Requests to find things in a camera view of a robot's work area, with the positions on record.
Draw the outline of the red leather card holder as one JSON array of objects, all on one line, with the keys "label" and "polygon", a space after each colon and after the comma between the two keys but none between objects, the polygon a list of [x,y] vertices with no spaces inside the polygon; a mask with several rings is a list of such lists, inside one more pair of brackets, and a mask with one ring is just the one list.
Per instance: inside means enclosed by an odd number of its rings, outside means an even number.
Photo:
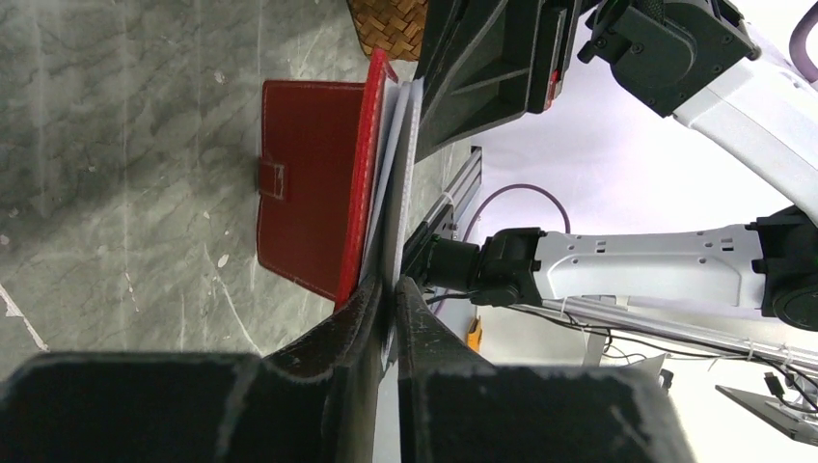
[{"label": "red leather card holder", "polygon": [[258,262],[336,311],[362,273],[387,87],[397,81],[375,49],[363,82],[262,84]]}]

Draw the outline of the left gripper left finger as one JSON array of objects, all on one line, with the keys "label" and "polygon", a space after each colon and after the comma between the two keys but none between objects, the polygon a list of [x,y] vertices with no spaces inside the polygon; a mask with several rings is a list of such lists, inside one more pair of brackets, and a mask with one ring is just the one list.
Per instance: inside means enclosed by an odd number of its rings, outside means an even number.
[{"label": "left gripper left finger", "polygon": [[261,357],[58,352],[1,387],[5,462],[368,462],[381,377],[370,277],[332,316]]}]

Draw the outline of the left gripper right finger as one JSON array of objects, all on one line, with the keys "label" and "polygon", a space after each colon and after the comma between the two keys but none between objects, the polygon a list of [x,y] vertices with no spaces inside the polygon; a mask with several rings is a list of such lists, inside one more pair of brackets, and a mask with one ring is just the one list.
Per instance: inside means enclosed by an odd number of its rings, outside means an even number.
[{"label": "left gripper right finger", "polygon": [[667,395],[634,368],[495,366],[395,288],[405,462],[690,462]]}]

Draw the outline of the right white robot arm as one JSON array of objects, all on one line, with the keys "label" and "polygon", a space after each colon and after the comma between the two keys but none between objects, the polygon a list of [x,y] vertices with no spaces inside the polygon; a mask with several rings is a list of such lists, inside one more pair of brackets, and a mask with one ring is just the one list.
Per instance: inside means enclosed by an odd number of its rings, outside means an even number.
[{"label": "right white robot arm", "polygon": [[789,59],[762,44],[727,1],[583,1],[582,62],[607,62],[655,113],[707,137],[790,205],[746,225],[590,236],[509,229],[483,245],[432,236],[410,274],[477,305],[575,296],[692,299],[817,328],[817,66],[808,10]]}]

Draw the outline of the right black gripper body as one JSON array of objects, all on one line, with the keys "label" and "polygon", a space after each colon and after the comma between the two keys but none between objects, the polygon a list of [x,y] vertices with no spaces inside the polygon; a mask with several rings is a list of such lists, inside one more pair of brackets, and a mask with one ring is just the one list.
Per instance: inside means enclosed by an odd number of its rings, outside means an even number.
[{"label": "right black gripper body", "polygon": [[661,117],[761,48],[729,1],[602,1],[578,53],[610,65],[620,87]]}]

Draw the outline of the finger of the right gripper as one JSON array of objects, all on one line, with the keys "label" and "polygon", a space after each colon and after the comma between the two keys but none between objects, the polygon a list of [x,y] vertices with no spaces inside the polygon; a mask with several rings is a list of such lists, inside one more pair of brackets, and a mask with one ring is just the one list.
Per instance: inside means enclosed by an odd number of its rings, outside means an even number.
[{"label": "finger of the right gripper", "polygon": [[417,160],[542,111],[561,39],[560,1],[429,2]]},{"label": "finger of the right gripper", "polygon": [[544,108],[549,109],[559,96],[563,78],[571,62],[571,52],[576,35],[582,0],[558,1],[556,10],[559,13],[559,28],[555,38],[555,50],[552,56],[548,90]]}]

